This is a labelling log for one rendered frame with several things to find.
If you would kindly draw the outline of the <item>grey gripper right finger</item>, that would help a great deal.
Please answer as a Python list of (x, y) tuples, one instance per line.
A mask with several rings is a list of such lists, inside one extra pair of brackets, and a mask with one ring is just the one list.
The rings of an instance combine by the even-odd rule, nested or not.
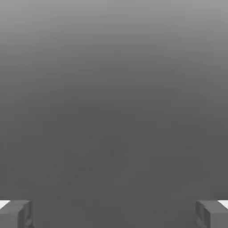
[(195, 214), (199, 228), (228, 228), (228, 200), (198, 200)]

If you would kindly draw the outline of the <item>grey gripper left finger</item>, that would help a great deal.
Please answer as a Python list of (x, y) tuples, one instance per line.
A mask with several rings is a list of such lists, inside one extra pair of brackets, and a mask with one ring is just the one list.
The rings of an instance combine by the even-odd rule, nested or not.
[(0, 200), (0, 228), (34, 228), (31, 200)]

